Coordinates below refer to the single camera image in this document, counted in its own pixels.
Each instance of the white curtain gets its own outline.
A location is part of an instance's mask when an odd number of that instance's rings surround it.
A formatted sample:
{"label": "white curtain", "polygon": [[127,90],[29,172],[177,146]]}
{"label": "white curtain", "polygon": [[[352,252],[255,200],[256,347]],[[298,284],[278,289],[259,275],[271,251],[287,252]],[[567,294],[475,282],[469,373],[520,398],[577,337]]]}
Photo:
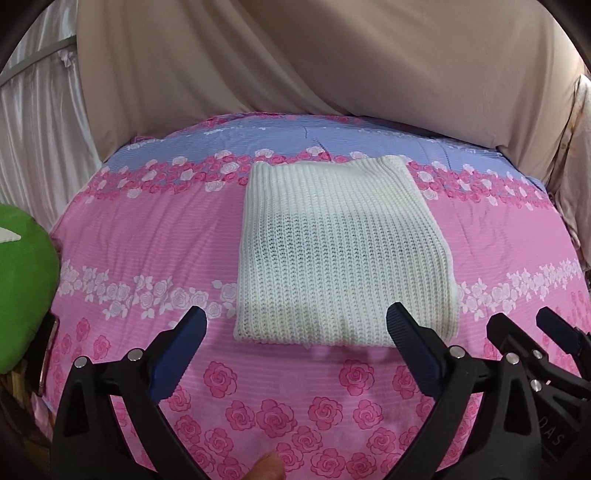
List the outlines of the white curtain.
{"label": "white curtain", "polygon": [[[4,71],[74,35],[76,11],[76,0],[54,2],[27,32]],[[0,202],[27,211],[49,230],[99,167],[75,45],[0,86]]]}

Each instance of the floral bedsheet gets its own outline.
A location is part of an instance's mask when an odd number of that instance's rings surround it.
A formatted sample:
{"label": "floral bedsheet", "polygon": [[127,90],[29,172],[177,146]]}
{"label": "floral bedsheet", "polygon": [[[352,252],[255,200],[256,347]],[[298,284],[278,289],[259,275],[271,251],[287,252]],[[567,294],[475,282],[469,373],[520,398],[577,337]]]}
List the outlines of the floral bedsheet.
{"label": "floral bedsheet", "polygon": [[[486,320],[505,312],[572,368],[535,328],[550,306],[590,328],[591,303],[558,213],[539,182],[494,151],[348,117],[221,116],[120,149],[53,231],[60,328],[47,381],[57,410],[73,360],[122,358],[174,327],[191,305],[207,336],[160,407],[202,468],[240,478],[276,450],[288,477],[383,478],[416,436],[433,401],[398,352],[237,343],[238,246],[255,161],[355,161],[404,155],[453,257],[462,291],[455,343],[496,358]],[[150,466],[121,399],[113,404],[138,462]],[[456,461],[478,410],[474,395],[443,465]]]}

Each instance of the folded white sweater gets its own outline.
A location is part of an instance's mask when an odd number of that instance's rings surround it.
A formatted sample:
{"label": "folded white sweater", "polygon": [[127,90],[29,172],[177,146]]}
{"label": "folded white sweater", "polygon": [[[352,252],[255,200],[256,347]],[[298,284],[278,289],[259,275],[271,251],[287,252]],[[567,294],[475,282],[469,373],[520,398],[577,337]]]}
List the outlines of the folded white sweater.
{"label": "folded white sweater", "polygon": [[456,292],[449,246],[401,157],[254,165],[237,340],[394,346],[395,301],[449,340]]}

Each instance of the blue gripper pad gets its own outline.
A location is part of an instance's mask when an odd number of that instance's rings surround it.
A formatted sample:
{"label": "blue gripper pad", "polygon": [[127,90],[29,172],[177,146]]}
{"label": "blue gripper pad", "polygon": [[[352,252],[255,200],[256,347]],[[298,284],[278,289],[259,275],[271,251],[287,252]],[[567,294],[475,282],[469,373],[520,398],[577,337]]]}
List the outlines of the blue gripper pad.
{"label": "blue gripper pad", "polygon": [[538,328],[548,335],[564,353],[569,355],[579,353],[579,333],[560,315],[544,307],[535,316],[535,322]]}
{"label": "blue gripper pad", "polygon": [[207,332],[207,317],[199,307],[191,307],[177,324],[174,339],[152,368],[150,397],[154,402],[170,397]]}
{"label": "blue gripper pad", "polygon": [[443,341],[433,330],[419,326],[400,302],[388,308],[386,326],[421,392],[438,399],[444,378]]}

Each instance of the pink bedsheet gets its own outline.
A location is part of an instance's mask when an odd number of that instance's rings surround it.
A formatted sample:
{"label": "pink bedsheet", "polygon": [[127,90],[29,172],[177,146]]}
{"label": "pink bedsheet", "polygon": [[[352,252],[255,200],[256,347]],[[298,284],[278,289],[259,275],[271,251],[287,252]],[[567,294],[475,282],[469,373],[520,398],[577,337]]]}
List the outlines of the pink bedsheet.
{"label": "pink bedsheet", "polygon": [[[272,161],[261,151],[259,160]],[[234,163],[229,155],[222,151],[214,162],[220,160],[223,169]],[[153,185],[142,184],[173,167],[183,187],[175,183],[150,193]],[[207,313],[207,336],[176,392],[160,407],[212,478],[240,478],[273,449],[294,480],[383,478],[417,434],[433,401],[419,392],[395,349],[235,342],[247,182],[239,180],[248,178],[248,169],[239,177],[217,180],[200,168],[205,167],[183,157],[172,163],[147,157],[139,168],[117,171],[108,164],[62,217],[53,232],[61,243],[63,267],[53,304],[60,328],[46,402],[57,410],[77,356],[93,362],[121,359],[131,348],[146,347],[196,304]],[[450,245],[462,287],[455,343],[474,356],[495,358],[485,340],[486,320],[504,311],[559,365],[572,368],[569,358],[535,328],[535,314],[543,306],[590,328],[591,303],[576,254],[545,194],[535,194],[537,203],[497,202],[478,188],[459,190],[474,193],[471,197],[441,194],[434,183],[451,175],[443,165],[409,163],[409,169]],[[486,184],[482,179],[493,179],[496,172],[466,165],[462,174],[454,181],[474,186]],[[129,181],[135,183],[126,187]],[[120,192],[98,197],[107,183]],[[132,453],[150,466],[123,402],[115,400],[114,406]],[[457,460],[477,409],[474,396],[444,465]]]}

